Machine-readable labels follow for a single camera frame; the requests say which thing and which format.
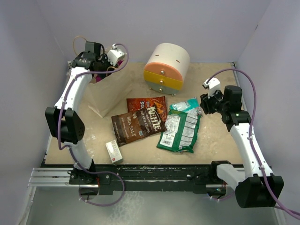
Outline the purple snack bag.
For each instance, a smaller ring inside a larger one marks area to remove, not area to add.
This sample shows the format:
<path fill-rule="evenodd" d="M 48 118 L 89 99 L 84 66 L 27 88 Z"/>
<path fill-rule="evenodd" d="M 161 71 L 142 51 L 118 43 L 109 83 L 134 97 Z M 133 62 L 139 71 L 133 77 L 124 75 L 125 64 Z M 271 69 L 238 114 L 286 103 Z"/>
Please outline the purple snack bag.
<path fill-rule="evenodd" d="M 106 71 L 114 71 L 116 70 L 121 64 L 123 63 L 123 60 L 119 60 L 116 64 L 116 66 L 108 66 L 108 64 L 106 64 L 105 66 L 101 66 L 100 67 L 100 71 L 104 71 L 104 69 L 106 69 Z M 96 79 L 96 82 L 99 82 L 103 79 L 105 79 L 106 77 L 108 77 L 111 73 L 107 73 L 107 74 L 94 74 L 94 77 Z"/>

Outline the teal snack bag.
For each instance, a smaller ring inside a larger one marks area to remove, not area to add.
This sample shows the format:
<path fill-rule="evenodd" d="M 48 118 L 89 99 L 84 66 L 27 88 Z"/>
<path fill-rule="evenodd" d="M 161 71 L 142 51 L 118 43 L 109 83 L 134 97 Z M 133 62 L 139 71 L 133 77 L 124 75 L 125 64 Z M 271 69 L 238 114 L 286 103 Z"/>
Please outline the teal snack bag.
<path fill-rule="evenodd" d="M 179 103 L 171 104 L 169 108 L 193 115 L 202 115 L 202 111 L 196 97 L 192 97 L 191 99 Z"/>

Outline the white paper bag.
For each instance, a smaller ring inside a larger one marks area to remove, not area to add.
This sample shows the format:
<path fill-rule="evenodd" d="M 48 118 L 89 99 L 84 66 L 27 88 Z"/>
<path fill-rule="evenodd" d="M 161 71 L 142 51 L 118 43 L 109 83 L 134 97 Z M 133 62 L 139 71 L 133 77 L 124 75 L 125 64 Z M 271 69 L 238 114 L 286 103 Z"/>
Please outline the white paper bag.
<path fill-rule="evenodd" d="M 72 72 L 76 67 L 91 71 L 91 81 L 83 94 L 83 100 L 87 106 L 100 117 L 106 116 L 132 89 L 131 75 L 129 72 L 128 49 L 121 43 L 115 43 L 125 53 L 123 63 L 114 71 L 97 72 L 93 71 L 94 62 L 100 55 L 112 48 L 105 49 L 101 43 L 86 41 L 85 49 L 79 53 L 71 62 Z M 94 74 L 111 73 L 105 79 L 96 82 Z"/>

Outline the green snack bag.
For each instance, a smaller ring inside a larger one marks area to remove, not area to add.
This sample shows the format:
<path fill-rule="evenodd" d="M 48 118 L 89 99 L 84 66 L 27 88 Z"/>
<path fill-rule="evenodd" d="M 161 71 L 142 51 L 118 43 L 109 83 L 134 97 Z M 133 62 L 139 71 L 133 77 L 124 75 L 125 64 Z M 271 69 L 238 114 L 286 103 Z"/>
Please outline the green snack bag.
<path fill-rule="evenodd" d="M 161 133 L 157 148 L 171 152 L 193 153 L 200 127 L 201 115 L 169 110 L 165 122 L 166 131 Z"/>

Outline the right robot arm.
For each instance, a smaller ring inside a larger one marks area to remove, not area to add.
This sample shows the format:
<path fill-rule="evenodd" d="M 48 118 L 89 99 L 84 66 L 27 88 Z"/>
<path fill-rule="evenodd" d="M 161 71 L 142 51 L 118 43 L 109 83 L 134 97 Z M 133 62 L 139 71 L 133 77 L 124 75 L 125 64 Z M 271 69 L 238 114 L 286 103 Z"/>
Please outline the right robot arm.
<path fill-rule="evenodd" d="M 205 114 L 219 113 L 222 122 L 234 139 L 244 171 L 238 171 L 229 162 L 214 162 L 214 169 L 209 171 L 209 180 L 213 183 L 225 181 L 234 191 L 237 203 L 242 208 L 273 207 L 279 197 L 284 181 L 274 175 L 266 163 L 255 134 L 250 126 L 251 117 L 242 110 L 242 89 L 238 86 L 203 84 L 207 94 L 200 96 L 200 106 Z"/>

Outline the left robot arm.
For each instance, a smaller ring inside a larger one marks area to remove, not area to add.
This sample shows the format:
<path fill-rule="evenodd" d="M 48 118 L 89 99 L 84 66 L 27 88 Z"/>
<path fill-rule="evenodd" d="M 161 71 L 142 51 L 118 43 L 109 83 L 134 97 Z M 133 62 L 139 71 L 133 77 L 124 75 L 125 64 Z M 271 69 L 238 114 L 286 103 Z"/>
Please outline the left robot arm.
<path fill-rule="evenodd" d="M 69 80 L 61 97 L 53 107 L 45 110 L 48 127 L 58 141 L 59 150 L 71 151 L 74 159 L 73 169 L 69 171 L 71 178 L 86 184 L 93 183 L 97 173 L 83 142 L 85 125 L 77 111 L 93 76 L 102 73 L 107 65 L 104 46 L 87 41 L 84 51 L 69 63 Z"/>

